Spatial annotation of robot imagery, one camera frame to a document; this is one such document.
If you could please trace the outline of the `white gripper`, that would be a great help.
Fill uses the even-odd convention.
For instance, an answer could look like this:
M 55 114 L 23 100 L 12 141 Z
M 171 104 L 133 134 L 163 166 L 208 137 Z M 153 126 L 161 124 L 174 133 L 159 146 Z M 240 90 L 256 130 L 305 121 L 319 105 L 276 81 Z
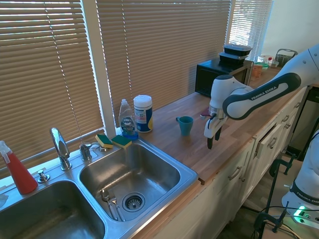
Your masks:
M 226 123 L 227 117 L 219 119 L 218 117 L 211 117 L 205 125 L 204 136 L 207 138 L 207 148 L 211 149 L 213 139 L 216 141 L 220 139 L 222 126 Z

